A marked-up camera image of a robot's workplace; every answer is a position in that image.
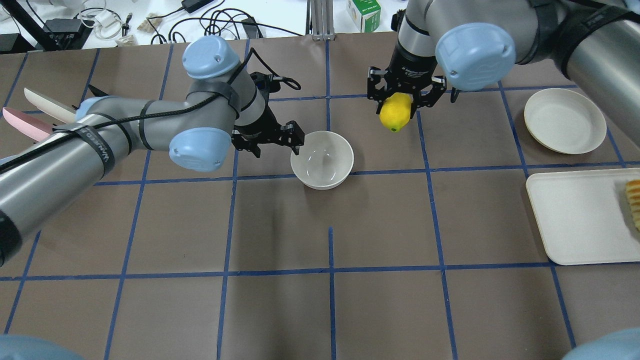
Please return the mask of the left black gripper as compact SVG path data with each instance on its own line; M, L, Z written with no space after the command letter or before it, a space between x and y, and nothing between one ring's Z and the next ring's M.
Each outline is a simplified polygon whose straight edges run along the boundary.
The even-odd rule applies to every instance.
M276 144L288 147L294 155L300 154L300 148L305 144L306 133L297 121L291 120L281 125L272 110L266 107L261 116L249 125L234 126L231 143L237 151L247 151L255 158L261 158L262 150L259 144Z

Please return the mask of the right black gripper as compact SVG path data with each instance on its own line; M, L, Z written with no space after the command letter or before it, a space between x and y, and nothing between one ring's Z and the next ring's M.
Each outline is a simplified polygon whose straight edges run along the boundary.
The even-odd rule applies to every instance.
M432 108L447 90L444 76L435 76L435 60L393 61L386 69L371 66L366 80L366 97L376 102L380 115L385 102L396 92L412 97L413 115L418 109Z

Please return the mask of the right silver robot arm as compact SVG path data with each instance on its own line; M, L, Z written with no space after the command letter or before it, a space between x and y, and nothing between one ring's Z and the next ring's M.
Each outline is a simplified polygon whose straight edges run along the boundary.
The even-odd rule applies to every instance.
M551 59L618 126L639 127L637 0L410 0L391 61L371 67L366 95L409 95L412 114L448 87L479 91L516 65Z

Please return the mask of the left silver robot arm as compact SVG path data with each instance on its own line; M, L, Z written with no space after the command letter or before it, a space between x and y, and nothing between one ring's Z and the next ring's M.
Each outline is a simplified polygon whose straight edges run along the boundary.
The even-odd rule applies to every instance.
M298 155L306 135L295 121L278 123L269 96L281 84L301 85L272 69L249 73L251 57L258 57L254 48L241 60L222 37L204 36L183 52L193 82L182 102L94 96L75 121L3 162L1 263L134 151L166 151L174 164L199 173L222 167L230 147L259 158L261 144L276 144Z

